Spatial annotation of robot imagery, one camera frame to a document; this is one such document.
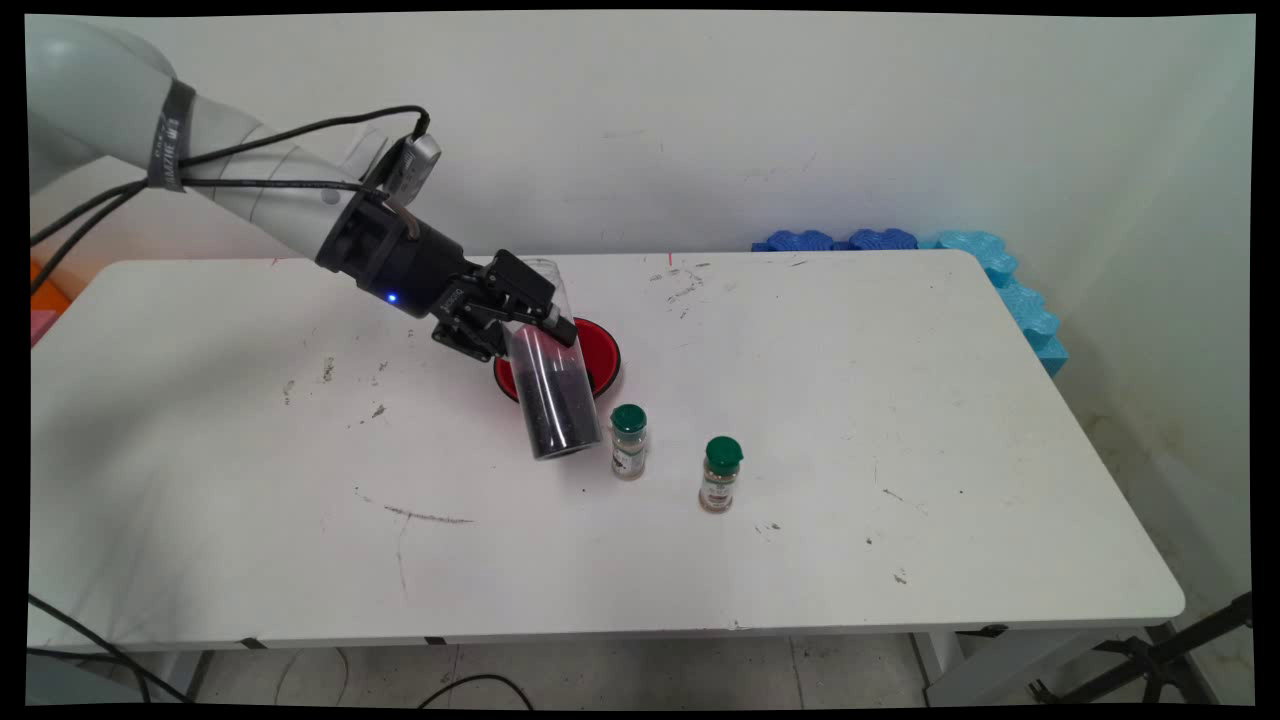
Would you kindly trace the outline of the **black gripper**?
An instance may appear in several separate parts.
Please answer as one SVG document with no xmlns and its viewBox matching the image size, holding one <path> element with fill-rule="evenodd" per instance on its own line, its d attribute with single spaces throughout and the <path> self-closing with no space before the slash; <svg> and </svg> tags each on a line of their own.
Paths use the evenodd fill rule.
<svg viewBox="0 0 1280 720">
<path fill-rule="evenodd" d="M 471 263 L 453 240 L 424 222 L 411 225 L 370 193 L 346 205 L 317 264 L 410 316 L 445 318 L 431 338 L 480 363 L 509 357 L 521 329 L 540 331 L 566 348 L 579 338 L 575 320 L 559 315 L 556 284 L 534 266 L 508 250 L 485 265 Z M 451 316 L 475 299 L 479 315 Z"/>
</svg>

